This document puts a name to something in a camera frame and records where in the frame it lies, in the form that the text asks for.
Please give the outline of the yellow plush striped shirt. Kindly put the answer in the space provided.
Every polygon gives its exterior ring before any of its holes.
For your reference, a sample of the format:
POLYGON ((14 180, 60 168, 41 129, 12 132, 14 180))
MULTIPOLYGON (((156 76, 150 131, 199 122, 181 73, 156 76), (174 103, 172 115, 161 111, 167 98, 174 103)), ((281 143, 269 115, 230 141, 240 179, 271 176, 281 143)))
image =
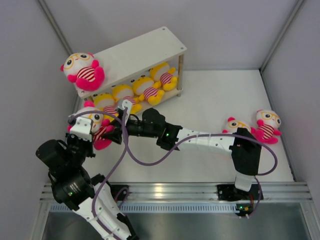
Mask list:
POLYGON ((116 102, 119 100, 127 100, 132 103, 130 113, 136 114, 142 110, 142 105, 139 104, 139 98, 135 95, 133 89, 126 84, 117 85, 112 89, 111 94, 116 102))

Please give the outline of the yellow plush with black eyes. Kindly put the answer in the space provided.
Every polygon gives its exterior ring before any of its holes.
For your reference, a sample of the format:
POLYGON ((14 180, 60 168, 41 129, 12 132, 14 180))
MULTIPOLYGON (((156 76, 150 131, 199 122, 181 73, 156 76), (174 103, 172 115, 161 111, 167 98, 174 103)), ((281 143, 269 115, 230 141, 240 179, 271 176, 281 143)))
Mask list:
POLYGON ((132 84, 132 90, 138 101, 146 101, 152 106, 158 105, 165 95, 165 91, 160 87, 160 83, 147 76, 140 77, 132 84))

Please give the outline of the pink plush with yellow glasses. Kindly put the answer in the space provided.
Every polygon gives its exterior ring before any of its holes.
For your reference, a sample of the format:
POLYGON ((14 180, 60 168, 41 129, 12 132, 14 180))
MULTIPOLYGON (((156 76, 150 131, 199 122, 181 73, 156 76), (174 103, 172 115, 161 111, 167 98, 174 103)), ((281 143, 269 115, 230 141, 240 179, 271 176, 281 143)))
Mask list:
POLYGON ((236 133, 238 128, 247 129, 251 134, 256 132, 256 129, 245 121, 237 120, 231 116, 227 119, 227 123, 224 126, 222 133, 236 133))

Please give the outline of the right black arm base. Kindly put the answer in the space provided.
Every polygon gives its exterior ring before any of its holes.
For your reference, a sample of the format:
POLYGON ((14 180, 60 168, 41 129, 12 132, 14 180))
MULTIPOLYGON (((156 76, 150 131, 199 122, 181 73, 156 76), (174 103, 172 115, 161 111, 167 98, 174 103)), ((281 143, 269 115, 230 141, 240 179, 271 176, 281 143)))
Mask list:
POLYGON ((252 184, 249 191, 237 189, 234 184, 217 185, 217 195, 220 201, 257 201, 263 200, 264 196, 258 184, 252 184))

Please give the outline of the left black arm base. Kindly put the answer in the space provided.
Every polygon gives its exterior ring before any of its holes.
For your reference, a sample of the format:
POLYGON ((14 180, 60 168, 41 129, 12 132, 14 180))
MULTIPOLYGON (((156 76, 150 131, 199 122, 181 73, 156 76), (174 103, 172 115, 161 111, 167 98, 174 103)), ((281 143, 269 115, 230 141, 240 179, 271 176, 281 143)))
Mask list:
POLYGON ((129 186, 124 184, 112 184, 110 191, 115 202, 125 200, 129 195, 129 186))

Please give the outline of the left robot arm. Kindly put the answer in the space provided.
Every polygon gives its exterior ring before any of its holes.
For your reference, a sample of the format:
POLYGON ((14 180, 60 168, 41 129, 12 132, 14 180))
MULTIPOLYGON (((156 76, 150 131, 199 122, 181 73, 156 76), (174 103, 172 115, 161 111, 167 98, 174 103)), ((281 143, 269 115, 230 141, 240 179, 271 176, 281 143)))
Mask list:
POLYGON ((51 139, 35 155, 48 167, 54 199, 85 219, 104 240, 139 239, 129 218, 118 208, 113 187, 105 177, 90 177, 82 164, 95 157, 93 143, 67 135, 67 140, 51 139))

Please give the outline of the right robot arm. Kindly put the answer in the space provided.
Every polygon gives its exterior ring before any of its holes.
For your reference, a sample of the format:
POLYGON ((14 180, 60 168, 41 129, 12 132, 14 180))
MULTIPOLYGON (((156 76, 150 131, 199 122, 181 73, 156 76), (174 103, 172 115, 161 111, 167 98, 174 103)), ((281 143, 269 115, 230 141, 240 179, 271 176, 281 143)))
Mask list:
POLYGON ((125 137, 155 138, 156 145, 171 152, 173 150, 210 151, 231 157, 236 177, 233 186, 235 196, 246 198, 252 192, 252 182, 258 174, 261 145, 246 128, 238 128, 234 133, 207 133, 190 130, 180 125, 166 122, 164 115, 149 108, 141 119, 131 119, 121 112, 120 120, 125 126, 113 121, 114 129, 102 137, 121 144, 125 137))

